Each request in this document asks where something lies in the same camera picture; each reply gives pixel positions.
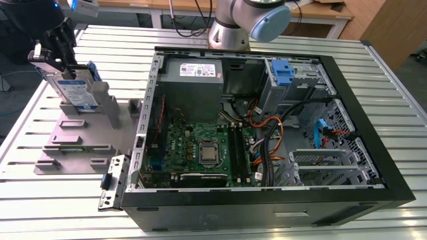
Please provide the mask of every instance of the green circuit board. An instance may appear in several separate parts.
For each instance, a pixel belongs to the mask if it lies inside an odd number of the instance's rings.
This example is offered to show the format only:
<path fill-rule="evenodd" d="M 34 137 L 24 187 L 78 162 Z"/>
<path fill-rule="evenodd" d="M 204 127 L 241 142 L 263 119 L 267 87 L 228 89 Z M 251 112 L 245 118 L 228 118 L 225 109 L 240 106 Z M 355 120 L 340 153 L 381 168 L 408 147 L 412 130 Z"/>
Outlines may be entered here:
<path fill-rule="evenodd" d="M 225 124 L 171 124 L 167 132 L 167 147 L 163 157 L 151 157 L 149 165 L 152 172 L 159 173 L 204 173 L 228 175 L 229 187 L 249 187 L 251 183 L 232 181 L 231 158 L 228 150 L 228 125 Z M 253 130 L 249 127 L 241 129 L 244 144 L 249 144 Z M 211 144 L 217 146 L 219 161 L 215 165 L 200 164 L 200 147 Z M 247 167 L 249 168 L 249 155 L 245 155 Z M 168 177 L 159 175 L 155 182 L 165 181 Z"/>

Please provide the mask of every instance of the power cable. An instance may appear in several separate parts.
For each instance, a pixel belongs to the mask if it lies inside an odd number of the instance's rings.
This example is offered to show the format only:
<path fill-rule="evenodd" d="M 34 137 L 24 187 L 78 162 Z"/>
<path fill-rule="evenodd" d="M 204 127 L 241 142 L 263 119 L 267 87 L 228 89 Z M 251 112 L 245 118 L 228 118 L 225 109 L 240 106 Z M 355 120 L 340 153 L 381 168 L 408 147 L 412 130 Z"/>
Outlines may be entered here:
<path fill-rule="evenodd" d="M 173 0 L 168 0 L 168 6 L 169 6 L 169 10 L 171 10 L 171 19 L 172 19 L 172 25 L 173 25 L 173 29 L 177 33 L 177 35 L 180 35 L 183 38 L 191 38 L 191 37 L 199 37 L 204 34 L 204 32 L 207 31 L 208 29 L 208 26 L 209 26 L 209 21 L 211 21 L 211 18 L 212 18 L 212 0 L 209 0 L 209 11 L 208 11 L 208 18 L 207 18 L 207 21 L 205 21 L 205 18 L 203 16 L 203 13 L 201 13 L 201 9 L 200 9 L 200 6 L 199 6 L 199 2 L 197 0 L 193 0 L 195 1 L 195 4 L 197 6 L 197 10 L 199 10 L 199 13 L 200 13 L 200 16 L 204 20 L 204 28 L 201 30 L 199 30 L 197 32 L 192 32 L 189 35 L 184 35 L 180 33 L 179 29 L 176 28 L 176 20 L 175 20 L 175 14 L 173 14 Z"/>
<path fill-rule="evenodd" d="M 295 0 L 289 0 L 287 2 L 293 2 L 296 4 L 297 9 L 299 9 L 297 20 L 296 20 L 296 23 L 295 23 L 293 30 L 292 30 L 292 32 L 289 34 L 287 34 L 287 36 L 292 36 L 299 31 L 301 23 L 303 23 L 303 11 L 301 11 L 300 5 L 297 4 L 297 2 Z"/>
<path fill-rule="evenodd" d="M 287 118 L 297 111 L 300 110 L 307 104 L 309 103 L 328 103 L 331 102 L 333 97 L 321 97 L 321 98 L 311 98 L 308 100 L 303 100 L 297 103 L 295 103 L 285 112 L 280 115 L 280 123 L 283 123 Z M 261 166 L 263 166 L 263 175 L 261 175 L 261 186 L 263 187 L 272 187 L 273 186 L 273 163 L 269 156 L 268 151 L 268 143 L 269 138 L 275 132 L 275 129 L 279 126 L 279 122 L 275 122 L 272 127 L 269 128 L 269 131 L 264 137 L 264 141 L 260 145 L 260 159 L 261 159 Z"/>

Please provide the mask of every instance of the power supply label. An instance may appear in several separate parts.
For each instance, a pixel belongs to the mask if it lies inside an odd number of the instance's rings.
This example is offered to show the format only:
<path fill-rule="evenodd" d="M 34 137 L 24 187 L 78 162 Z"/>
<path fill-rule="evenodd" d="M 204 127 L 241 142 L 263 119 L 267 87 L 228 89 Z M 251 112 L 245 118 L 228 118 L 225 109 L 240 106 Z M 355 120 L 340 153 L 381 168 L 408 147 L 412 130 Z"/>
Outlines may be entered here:
<path fill-rule="evenodd" d="M 179 68 L 181 77 L 216 77 L 215 64 L 183 63 Z"/>

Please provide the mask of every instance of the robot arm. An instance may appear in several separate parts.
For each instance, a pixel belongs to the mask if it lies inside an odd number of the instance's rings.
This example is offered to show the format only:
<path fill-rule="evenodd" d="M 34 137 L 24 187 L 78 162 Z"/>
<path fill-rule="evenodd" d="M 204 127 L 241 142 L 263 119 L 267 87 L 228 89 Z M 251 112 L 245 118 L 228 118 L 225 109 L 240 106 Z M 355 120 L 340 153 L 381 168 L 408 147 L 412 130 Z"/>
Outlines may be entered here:
<path fill-rule="evenodd" d="M 248 34 L 259 42 L 272 41 L 291 21 L 284 3 L 284 0 L 223 0 L 216 6 L 209 45 L 215 49 L 244 50 Z"/>
<path fill-rule="evenodd" d="M 49 73 L 61 73 L 64 79 L 74 79 L 74 29 L 57 1 L 0 0 L 0 6 L 14 25 L 33 39 L 29 62 Z"/>

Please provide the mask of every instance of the blue drive bay latch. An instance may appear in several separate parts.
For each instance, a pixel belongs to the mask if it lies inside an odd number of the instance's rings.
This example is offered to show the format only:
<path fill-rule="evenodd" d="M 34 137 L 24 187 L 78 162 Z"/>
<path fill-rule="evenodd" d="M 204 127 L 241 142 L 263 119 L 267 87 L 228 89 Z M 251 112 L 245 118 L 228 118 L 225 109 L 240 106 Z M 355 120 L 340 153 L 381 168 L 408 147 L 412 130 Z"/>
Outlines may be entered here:
<path fill-rule="evenodd" d="M 287 60 L 271 60 L 272 74 L 276 77 L 276 83 L 279 86 L 291 85 L 293 79 L 293 68 Z"/>

